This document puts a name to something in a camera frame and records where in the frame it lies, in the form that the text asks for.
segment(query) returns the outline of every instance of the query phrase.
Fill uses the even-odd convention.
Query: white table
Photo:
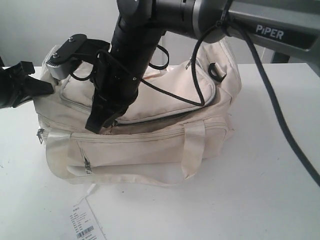
[[[265,68],[293,135],[320,171],[320,79],[306,64]],[[235,135],[220,157],[181,185],[103,185],[88,197],[108,240],[320,239],[320,189],[283,137],[256,67],[239,70]],[[89,186],[49,171],[32,103],[1,110],[0,123],[0,239],[58,240]]]

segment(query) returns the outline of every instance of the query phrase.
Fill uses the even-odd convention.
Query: bag handle
[[[162,182],[139,174],[89,174],[76,176],[68,171],[67,159],[71,132],[51,130],[46,141],[46,160],[50,170],[58,178],[71,184],[139,183],[167,187],[179,182]],[[206,128],[203,120],[184,125],[184,147],[181,168],[184,179],[193,177],[202,162],[206,145]]]

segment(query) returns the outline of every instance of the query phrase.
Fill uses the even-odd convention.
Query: canvas bag
[[[71,184],[142,183],[169,186],[194,176],[203,159],[219,155],[232,135],[228,109],[241,90],[234,55],[223,39],[199,50],[196,72],[205,107],[193,106],[159,93],[144,84],[117,125],[99,135],[85,129],[90,115],[94,86],[72,77],[57,81],[45,62],[41,80],[51,83],[55,94],[34,99],[46,142],[46,160],[57,177]],[[144,79],[186,99],[199,102],[188,61],[166,70],[148,68]],[[216,63],[222,83],[208,75]],[[87,76],[92,69],[83,63],[75,72]]]

